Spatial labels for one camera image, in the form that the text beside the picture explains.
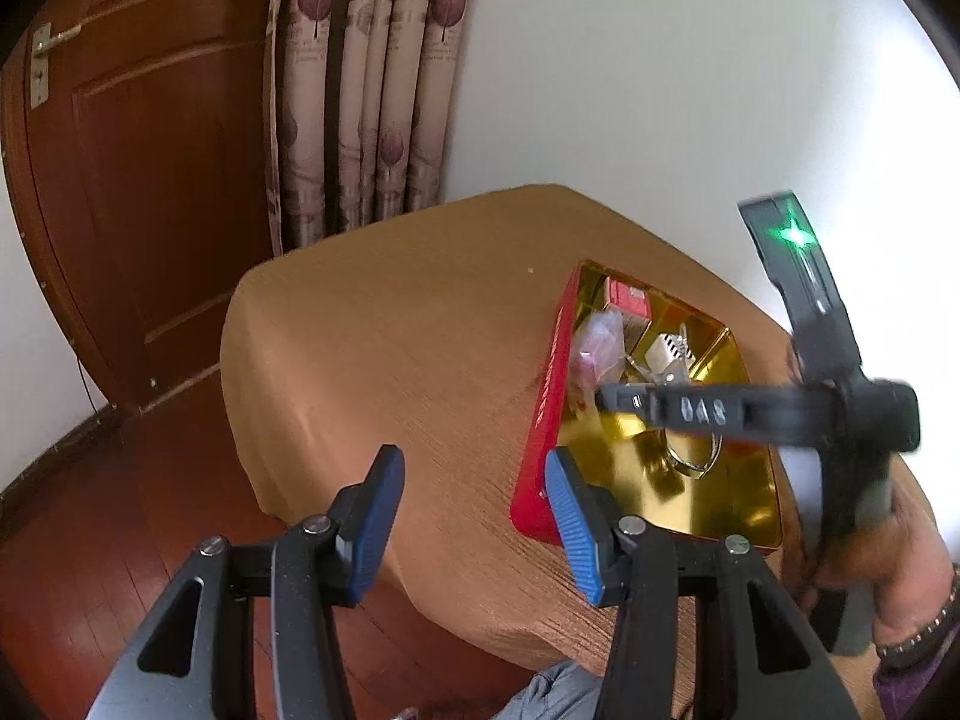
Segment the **gray pants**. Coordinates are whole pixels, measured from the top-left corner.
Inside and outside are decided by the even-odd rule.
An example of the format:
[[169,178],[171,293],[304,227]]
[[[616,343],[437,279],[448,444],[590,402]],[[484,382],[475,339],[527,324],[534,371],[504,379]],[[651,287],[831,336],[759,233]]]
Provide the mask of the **gray pants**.
[[592,720],[600,683],[573,661],[560,661],[536,674],[493,720]]

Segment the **human hand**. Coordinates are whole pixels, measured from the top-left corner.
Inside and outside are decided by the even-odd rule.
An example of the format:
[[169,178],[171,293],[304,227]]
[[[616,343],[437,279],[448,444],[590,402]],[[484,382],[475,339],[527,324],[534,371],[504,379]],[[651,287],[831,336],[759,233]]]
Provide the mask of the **human hand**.
[[827,546],[809,563],[808,582],[795,591],[808,613],[819,589],[846,589],[870,581],[877,616],[874,643],[899,644],[937,616],[953,580],[949,550],[920,502],[896,480],[889,517]]

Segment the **door panel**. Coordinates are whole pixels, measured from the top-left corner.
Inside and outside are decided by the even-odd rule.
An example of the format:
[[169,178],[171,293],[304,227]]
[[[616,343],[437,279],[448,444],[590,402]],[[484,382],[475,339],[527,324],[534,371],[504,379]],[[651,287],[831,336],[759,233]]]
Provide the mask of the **door panel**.
[[51,52],[27,140],[56,261],[122,383],[112,399],[142,406],[216,362],[233,287],[270,256],[267,1],[49,0],[31,26],[83,24]]

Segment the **wooden floor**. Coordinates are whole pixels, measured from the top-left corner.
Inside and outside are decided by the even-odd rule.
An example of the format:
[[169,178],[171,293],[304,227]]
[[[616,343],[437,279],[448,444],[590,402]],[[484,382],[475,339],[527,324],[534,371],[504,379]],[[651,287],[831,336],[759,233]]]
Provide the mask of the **wooden floor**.
[[[0,649],[49,720],[80,720],[194,545],[271,538],[233,449],[216,375],[83,451],[0,520]],[[256,608],[257,708],[275,717],[266,601]],[[489,717],[527,683],[378,584],[337,628],[358,720],[405,707]]]

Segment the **curtain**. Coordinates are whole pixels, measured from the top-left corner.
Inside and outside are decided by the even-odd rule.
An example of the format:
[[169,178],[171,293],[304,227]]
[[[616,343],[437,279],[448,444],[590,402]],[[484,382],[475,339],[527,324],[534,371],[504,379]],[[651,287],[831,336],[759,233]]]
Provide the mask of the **curtain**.
[[275,255],[438,201],[469,0],[270,0]]

